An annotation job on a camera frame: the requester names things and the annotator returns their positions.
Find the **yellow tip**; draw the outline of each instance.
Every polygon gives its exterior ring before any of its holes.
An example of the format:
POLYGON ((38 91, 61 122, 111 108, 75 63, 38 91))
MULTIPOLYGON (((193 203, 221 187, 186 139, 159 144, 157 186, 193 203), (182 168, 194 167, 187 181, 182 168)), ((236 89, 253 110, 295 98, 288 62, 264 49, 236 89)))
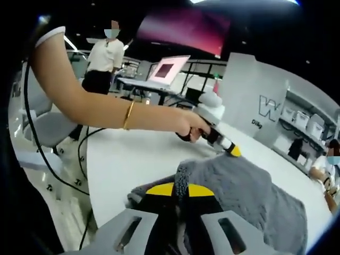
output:
POLYGON ((231 155, 233 155, 234 157, 240 157, 241 156, 241 152, 238 146, 235 146, 234 149, 231 152, 231 155))

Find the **laptop screen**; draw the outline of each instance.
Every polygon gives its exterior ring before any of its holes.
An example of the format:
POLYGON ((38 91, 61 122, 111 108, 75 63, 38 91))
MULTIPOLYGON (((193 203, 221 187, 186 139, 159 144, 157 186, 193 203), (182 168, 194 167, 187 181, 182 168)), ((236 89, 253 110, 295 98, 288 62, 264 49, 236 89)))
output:
POLYGON ((164 57, 153 70, 148 81, 171 85, 190 56, 164 57))

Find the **white table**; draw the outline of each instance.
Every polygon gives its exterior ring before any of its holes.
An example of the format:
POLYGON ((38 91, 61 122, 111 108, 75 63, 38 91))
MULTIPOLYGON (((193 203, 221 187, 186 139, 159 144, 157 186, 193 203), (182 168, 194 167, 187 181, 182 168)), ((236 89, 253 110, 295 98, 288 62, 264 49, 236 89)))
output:
MULTIPOLYGON (((304 203, 308 247, 313 245, 332 219, 319 189, 295 166, 253 138, 226 124, 220 129, 240 146, 244 157, 271 174, 274 184, 304 203)), ((124 210, 126 196, 134 187, 174 174, 185 159, 212 155, 215 153, 205 140, 191 144, 175 133, 104 130, 92 135, 88 140, 87 171, 98 227, 124 210)))

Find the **gray cloth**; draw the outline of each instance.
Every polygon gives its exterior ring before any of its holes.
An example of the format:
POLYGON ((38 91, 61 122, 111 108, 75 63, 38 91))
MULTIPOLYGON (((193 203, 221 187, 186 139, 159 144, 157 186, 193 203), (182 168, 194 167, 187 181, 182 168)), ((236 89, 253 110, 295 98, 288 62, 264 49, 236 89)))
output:
POLYGON ((261 230, 265 243, 275 250, 305 254, 308 232, 303 203, 272 184, 268 172, 245 158, 221 154, 182 162, 175 175, 137 187, 128 198, 138 202, 149 188, 168 182, 175 182, 180 199, 188 183, 209 188, 224 211, 234 211, 261 230))

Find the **pink screen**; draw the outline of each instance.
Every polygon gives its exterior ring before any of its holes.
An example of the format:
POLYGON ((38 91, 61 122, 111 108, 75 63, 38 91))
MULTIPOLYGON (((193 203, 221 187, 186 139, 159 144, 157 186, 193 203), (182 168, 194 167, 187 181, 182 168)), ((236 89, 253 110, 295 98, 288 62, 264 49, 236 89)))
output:
POLYGON ((186 45, 220 56, 230 27, 223 16, 192 8, 154 10, 143 20, 139 39, 186 45))
POLYGON ((171 85, 188 59, 189 56, 162 58, 148 80, 171 85))

